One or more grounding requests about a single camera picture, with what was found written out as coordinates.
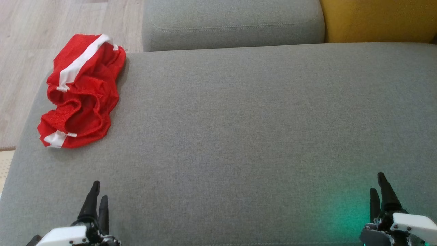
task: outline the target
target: wooden floor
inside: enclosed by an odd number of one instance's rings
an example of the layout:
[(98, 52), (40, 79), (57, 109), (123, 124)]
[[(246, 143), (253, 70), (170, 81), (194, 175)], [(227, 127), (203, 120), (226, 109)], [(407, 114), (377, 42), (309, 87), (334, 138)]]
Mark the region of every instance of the wooden floor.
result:
[(35, 93), (73, 34), (105, 33), (127, 52), (142, 52), (143, 4), (0, 0), (0, 150), (17, 146)]

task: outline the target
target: gray fabric surface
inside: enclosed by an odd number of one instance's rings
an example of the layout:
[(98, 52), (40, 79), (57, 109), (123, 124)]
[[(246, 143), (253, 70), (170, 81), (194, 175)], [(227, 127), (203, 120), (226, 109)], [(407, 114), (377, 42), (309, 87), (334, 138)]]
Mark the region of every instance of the gray fabric surface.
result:
[(437, 46), (129, 54), (107, 136), (45, 148), (42, 87), (0, 200), (0, 245), (69, 225), (94, 180), (129, 246), (358, 246), (386, 172), (437, 219)]
[(319, 0), (149, 0), (144, 51), (322, 43)]

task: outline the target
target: yellow cushion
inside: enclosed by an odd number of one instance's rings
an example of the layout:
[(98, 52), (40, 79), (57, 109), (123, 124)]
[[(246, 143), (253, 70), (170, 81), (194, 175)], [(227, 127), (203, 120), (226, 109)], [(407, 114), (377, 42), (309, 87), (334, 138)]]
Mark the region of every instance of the yellow cushion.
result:
[(320, 0), (326, 42), (426, 42), (437, 34), (437, 0)]

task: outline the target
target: sofa seat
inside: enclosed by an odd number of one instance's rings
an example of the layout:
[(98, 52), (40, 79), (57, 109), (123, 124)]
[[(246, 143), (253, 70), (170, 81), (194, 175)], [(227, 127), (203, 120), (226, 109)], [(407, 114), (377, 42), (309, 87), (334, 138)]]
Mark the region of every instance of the sofa seat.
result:
[(128, 54), (105, 138), (45, 148), (41, 87), (0, 199), (0, 245), (70, 225), (92, 182), (129, 246), (361, 246), (385, 172), (437, 219), (437, 46)]
[(148, 0), (144, 51), (322, 43), (319, 0)]

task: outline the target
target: gray couch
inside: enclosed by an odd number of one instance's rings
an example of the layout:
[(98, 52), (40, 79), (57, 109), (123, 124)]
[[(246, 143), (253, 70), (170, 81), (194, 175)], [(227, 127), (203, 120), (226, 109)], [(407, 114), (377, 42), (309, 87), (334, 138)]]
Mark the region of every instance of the gray couch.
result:
[(39, 141), (43, 85), (0, 245), (69, 225), (94, 180), (129, 246), (358, 246), (380, 171), (435, 220), (436, 68), (437, 46), (416, 43), (128, 54), (107, 136), (78, 149)]

